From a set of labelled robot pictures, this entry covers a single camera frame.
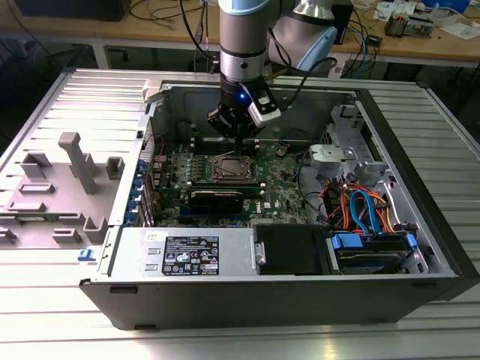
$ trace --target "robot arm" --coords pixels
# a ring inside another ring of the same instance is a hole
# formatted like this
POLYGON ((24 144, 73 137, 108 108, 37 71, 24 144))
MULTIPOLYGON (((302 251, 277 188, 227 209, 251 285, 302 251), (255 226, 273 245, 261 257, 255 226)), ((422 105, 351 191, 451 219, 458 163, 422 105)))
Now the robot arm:
MULTIPOLYGON (((235 152, 242 150, 243 139, 281 116, 263 78, 269 28, 277 23, 275 37, 294 54, 294 67, 308 70, 328 54, 335 39, 331 5, 332 0, 219 0, 220 103, 208 122, 235 139, 235 152)), ((271 59, 278 61, 273 49, 271 59)))

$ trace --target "white paper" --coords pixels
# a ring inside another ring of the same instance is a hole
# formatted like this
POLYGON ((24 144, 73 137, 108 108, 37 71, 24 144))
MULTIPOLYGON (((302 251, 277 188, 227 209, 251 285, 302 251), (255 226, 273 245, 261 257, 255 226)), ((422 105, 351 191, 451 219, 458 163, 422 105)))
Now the white paper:
POLYGON ((470 40, 480 35, 480 28, 473 28, 460 22, 440 29, 464 40, 470 40))
POLYGON ((400 4, 396 2, 379 2, 376 6, 378 11, 375 11, 373 14, 374 19, 380 19, 383 21, 388 21, 390 15, 392 15, 392 11, 395 13, 405 13, 409 15, 413 15, 415 11, 415 4, 400 4))

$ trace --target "computer case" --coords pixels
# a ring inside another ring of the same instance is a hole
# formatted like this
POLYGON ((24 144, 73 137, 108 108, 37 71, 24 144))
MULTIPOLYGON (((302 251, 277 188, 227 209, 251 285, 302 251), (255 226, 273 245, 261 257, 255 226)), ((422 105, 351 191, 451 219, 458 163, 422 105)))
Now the computer case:
POLYGON ((348 22, 352 16, 353 4, 350 0, 334 0, 333 5, 331 6, 331 12, 335 16, 334 26, 338 31, 334 43, 336 45, 341 45, 344 42, 348 22))

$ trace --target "motherboard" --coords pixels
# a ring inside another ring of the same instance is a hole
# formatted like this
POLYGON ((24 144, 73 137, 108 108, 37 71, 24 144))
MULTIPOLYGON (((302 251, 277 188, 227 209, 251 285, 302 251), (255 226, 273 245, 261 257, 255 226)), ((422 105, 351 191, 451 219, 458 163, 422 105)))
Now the motherboard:
POLYGON ((156 226, 306 223, 295 179, 298 152, 280 143, 257 145, 249 155, 205 152, 181 144, 156 156, 154 191, 161 207, 156 226))

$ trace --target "workbench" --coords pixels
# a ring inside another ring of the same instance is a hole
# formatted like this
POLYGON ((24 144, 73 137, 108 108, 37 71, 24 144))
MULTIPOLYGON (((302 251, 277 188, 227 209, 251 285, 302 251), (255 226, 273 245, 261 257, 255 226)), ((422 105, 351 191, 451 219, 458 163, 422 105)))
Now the workbench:
MULTIPOLYGON (((0 206, 19 184, 20 161, 44 152, 67 163, 59 134, 78 131, 96 162, 128 158, 146 111, 145 81, 178 73, 62 73, 0 158, 0 206)), ((217 75, 197 74, 199 82, 217 75)), ((299 79, 277 78, 279 85, 299 79)), ((480 269, 480 147, 438 97, 413 82, 309 79, 307 86, 367 89, 418 174, 480 269)), ((0 353, 5 359, 439 359, 480 356, 480 287, 433 302, 395 324, 121 331, 78 288, 94 262, 78 250, 0 250, 0 353)))
MULTIPOLYGON (((0 0, 0 38, 31 40, 31 37, 19 26, 11 16, 6 3, 0 0)), ((151 0, 151 9, 172 6, 170 0, 151 0)), ((198 7, 198 1, 191 1, 185 9, 198 7)), ((219 50, 219 13, 218 7, 211 6, 209 11, 210 50, 219 50)), ((182 18, 177 16, 172 23, 175 29, 150 21, 136 19, 126 14, 121 22, 101 22, 85 19, 58 19, 46 17, 22 16, 15 8, 20 21, 39 41, 68 44, 88 44, 93 47, 99 68, 110 68, 106 47, 148 47, 154 49, 188 49, 194 45, 188 37, 182 18)), ((177 14, 179 9, 162 10, 162 16, 177 14)), ((379 62, 396 62, 418 65, 439 65, 473 68, 480 61, 480 37, 461 40, 447 32, 436 28, 431 38, 424 37, 387 37, 383 27, 385 22, 372 19, 373 10, 358 10, 361 22, 372 35, 383 38, 376 60, 379 62)), ((135 14, 149 17, 146 3, 135 8, 135 14)), ((469 7, 466 15, 480 17, 480 10, 469 7)), ((195 29, 199 22, 200 11, 187 14, 190 27, 195 29)), ((338 59, 338 68, 342 68, 346 60, 355 57, 359 51, 354 34, 348 32, 342 45, 335 45, 331 56, 338 59)))

